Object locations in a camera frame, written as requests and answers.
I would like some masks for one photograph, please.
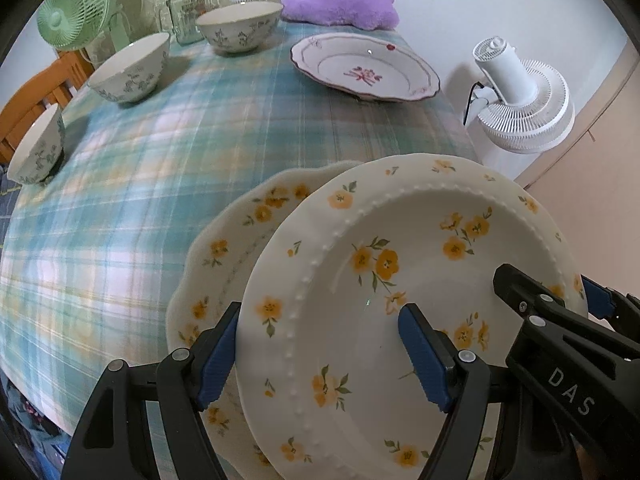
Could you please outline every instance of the bowl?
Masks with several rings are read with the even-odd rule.
[[[135,103],[151,94],[169,57],[167,32],[145,36],[116,52],[91,74],[87,84],[114,103]]]
[[[49,176],[61,158],[64,133],[62,110],[53,104],[36,119],[18,144],[9,163],[9,179],[36,184]]]
[[[275,30],[282,9],[282,4],[274,2],[242,2],[210,10],[196,25],[216,50],[248,52]]]

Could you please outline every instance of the fan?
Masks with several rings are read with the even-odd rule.
[[[38,31],[58,50],[79,50],[108,31],[115,49],[121,50],[129,44],[123,16],[116,0],[44,0],[38,8]]]
[[[514,153],[540,153],[566,138],[574,126],[575,109],[558,70],[540,61],[521,61],[498,36],[478,43],[473,54],[498,96],[498,102],[478,113],[494,144]]]

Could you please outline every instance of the bowl rim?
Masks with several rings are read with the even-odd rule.
[[[225,9],[229,9],[230,7],[236,7],[236,6],[252,6],[252,7],[255,7],[256,6],[255,4],[260,5],[260,6],[262,6],[263,4],[270,4],[270,6],[276,6],[276,7],[272,7],[271,10],[268,10],[268,11],[265,10],[264,12],[261,12],[259,14],[255,14],[253,16],[249,16],[247,18],[238,18],[237,20],[215,21],[215,22],[212,22],[212,23],[203,23],[202,22],[204,17],[220,14],[220,11],[225,10]],[[281,3],[278,3],[278,2],[267,2],[267,1],[241,2],[239,4],[233,4],[233,5],[229,5],[229,6],[225,6],[225,7],[218,7],[217,9],[213,9],[213,10],[210,10],[209,12],[205,12],[201,16],[197,17],[196,25],[198,27],[208,27],[209,25],[230,25],[232,23],[245,22],[246,20],[254,20],[255,18],[262,18],[264,16],[269,16],[270,14],[276,14],[277,12],[282,12],[282,9],[284,9],[284,5],[281,4]]]
[[[106,83],[107,81],[109,81],[109,80],[111,80],[113,78],[116,78],[118,76],[123,75],[125,72],[130,70],[131,67],[135,66],[137,63],[142,61],[142,59],[137,59],[137,60],[133,61],[132,63],[130,63],[129,65],[127,65],[122,70],[119,70],[118,72],[113,73],[110,76],[106,76],[106,77],[100,78],[102,73],[105,72],[105,70],[106,70],[105,67],[108,67],[113,63],[113,59],[116,59],[118,56],[122,56],[124,52],[127,52],[127,51],[131,50],[131,48],[133,46],[135,46],[136,44],[140,43],[141,41],[144,41],[144,40],[148,41],[148,38],[152,38],[152,37],[158,37],[158,38],[164,37],[164,40],[161,43],[159,43],[158,46],[156,46],[152,50],[150,50],[146,54],[147,56],[149,54],[152,54],[153,52],[155,52],[159,48],[166,48],[168,46],[168,43],[171,40],[171,35],[168,32],[155,32],[153,34],[149,34],[148,36],[144,36],[143,38],[140,38],[139,40],[136,40],[133,43],[128,44],[125,48],[123,48],[122,50],[117,51],[115,54],[113,54],[113,56],[111,56],[104,63],[102,63],[98,68],[95,69],[94,73],[92,73],[89,76],[89,79],[86,82],[87,86],[89,88],[96,88],[96,86],[98,86],[98,85],[102,85],[102,84]]]
[[[33,149],[35,148],[38,141],[42,138],[42,134],[48,129],[48,127],[53,123],[58,122],[58,116],[62,113],[62,108],[58,103],[53,103],[49,108],[43,111],[39,115],[39,117],[33,121],[33,124],[27,130],[27,133],[24,134],[24,137],[18,143],[18,147],[14,151],[14,156],[12,156],[9,161],[9,167],[6,170],[7,176],[17,182],[13,176],[18,177],[18,173],[25,165],[27,160],[29,160],[30,156],[33,153]],[[22,162],[18,162],[18,158],[22,156]]]

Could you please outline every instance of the white lettering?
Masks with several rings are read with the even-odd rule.
[[[589,413],[588,402],[590,402],[592,406],[595,406],[596,404],[595,400],[593,400],[591,397],[587,397],[582,403],[583,408],[578,408],[578,413],[580,413],[581,415],[586,415],[587,413]]]
[[[562,382],[562,379],[564,379],[564,372],[560,368],[556,368],[551,374],[551,377],[549,377],[549,384],[551,384],[552,386],[558,386],[558,384]]]
[[[576,391],[578,391],[578,385],[574,384],[571,388],[569,388],[567,391],[565,391],[564,394],[562,394],[562,396],[567,396],[569,397],[569,402],[574,402],[574,397],[575,397],[575,393]]]

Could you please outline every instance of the green fan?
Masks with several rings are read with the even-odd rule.
[[[58,50],[83,48],[107,29],[116,50],[129,44],[116,0],[44,0],[38,8],[40,35]]]

